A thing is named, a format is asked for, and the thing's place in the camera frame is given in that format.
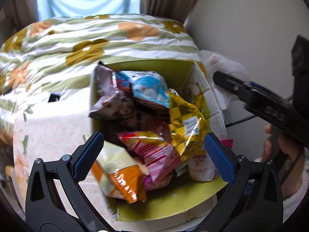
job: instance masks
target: striped blanket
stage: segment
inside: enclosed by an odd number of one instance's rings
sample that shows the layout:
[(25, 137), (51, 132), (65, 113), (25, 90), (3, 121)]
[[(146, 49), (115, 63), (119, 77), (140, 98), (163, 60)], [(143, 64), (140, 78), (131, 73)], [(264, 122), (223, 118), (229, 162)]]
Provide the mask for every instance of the striped blanket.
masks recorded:
[(88, 99), (98, 60), (199, 61), (198, 51), (183, 25), (166, 18), (111, 14), (33, 23), (0, 49), (0, 142), (12, 145), (16, 114), (31, 113), (51, 93), (62, 101)]

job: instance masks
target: barcode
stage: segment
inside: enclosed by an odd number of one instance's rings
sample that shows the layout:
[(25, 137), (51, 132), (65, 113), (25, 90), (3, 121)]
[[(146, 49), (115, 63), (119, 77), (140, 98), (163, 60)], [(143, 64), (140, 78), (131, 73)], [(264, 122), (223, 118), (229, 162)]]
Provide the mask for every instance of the barcode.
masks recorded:
[(185, 136), (199, 134), (197, 116), (183, 120)]

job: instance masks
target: open box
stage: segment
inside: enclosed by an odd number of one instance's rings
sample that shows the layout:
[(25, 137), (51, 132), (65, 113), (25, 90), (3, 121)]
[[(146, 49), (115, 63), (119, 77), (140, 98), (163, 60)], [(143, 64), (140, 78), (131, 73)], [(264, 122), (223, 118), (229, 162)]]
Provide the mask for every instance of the open box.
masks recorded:
[[(186, 101), (193, 103), (201, 111), (207, 122), (207, 131), (214, 132), (219, 139), (227, 139), (222, 113), (215, 96), (206, 80), (203, 67), (194, 61), (172, 59), (137, 60), (107, 65), (113, 70), (155, 71), (165, 78), (168, 88), (175, 89)], [(98, 100), (96, 81), (91, 79), (91, 106)], [(109, 135), (108, 125), (102, 120), (93, 119), (92, 131), (100, 131)], [(188, 174), (174, 178), (169, 186), (156, 191), (147, 192), (147, 201), (128, 204), (106, 198), (110, 210), (116, 214), (118, 221), (140, 222), (171, 217), (194, 208), (211, 198), (226, 183), (221, 177), (212, 182), (196, 182)], [(215, 203), (209, 202), (211, 208)], [(197, 211), (194, 218), (203, 212)]]

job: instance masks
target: metal bolt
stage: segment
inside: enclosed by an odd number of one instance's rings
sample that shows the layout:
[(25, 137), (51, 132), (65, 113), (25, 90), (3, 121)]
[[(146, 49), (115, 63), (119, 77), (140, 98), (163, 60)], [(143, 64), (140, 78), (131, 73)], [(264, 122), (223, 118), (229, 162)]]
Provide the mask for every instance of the metal bolt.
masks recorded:
[(34, 164), (40, 164), (40, 163), (41, 163), (41, 161), (42, 161), (42, 159), (37, 158), (37, 159), (35, 159)]
[(237, 159), (238, 159), (239, 161), (243, 162), (243, 161), (245, 161), (246, 157), (243, 156), (243, 155), (239, 155), (239, 156), (237, 156)]
[(62, 160), (63, 160), (63, 161), (67, 161), (67, 160), (69, 160), (69, 159), (70, 159), (70, 155), (68, 155), (68, 154), (62, 156)]

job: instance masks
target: hand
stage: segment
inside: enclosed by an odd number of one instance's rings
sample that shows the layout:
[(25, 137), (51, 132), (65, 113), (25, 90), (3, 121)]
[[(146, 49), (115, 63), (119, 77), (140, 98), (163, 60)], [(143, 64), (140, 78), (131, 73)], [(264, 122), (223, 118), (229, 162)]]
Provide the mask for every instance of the hand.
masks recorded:
[[(271, 134), (271, 125), (267, 125), (265, 127), (265, 132), (267, 134)], [(301, 154), (299, 159), (297, 160), (294, 168), (284, 181), (283, 185), (281, 186), (282, 190), (282, 197), (283, 199), (286, 199), (293, 194), (295, 194), (298, 189), (301, 186), (302, 183), (302, 171), (304, 170), (304, 164), (305, 164), (305, 153), (304, 148), (301, 144), (298, 144), (296, 141), (294, 141), (292, 138), (285, 134), (281, 134), (278, 138), (278, 143), (280, 146), (280, 149), (285, 153), (288, 154), (292, 161), (295, 161), (298, 156)], [(270, 138), (268, 138), (264, 142), (264, 152), (263, 152), (263, 159), (264, 162), (266, 159), (271, 158), (271, 149), (272, 144), (270, 141)]]

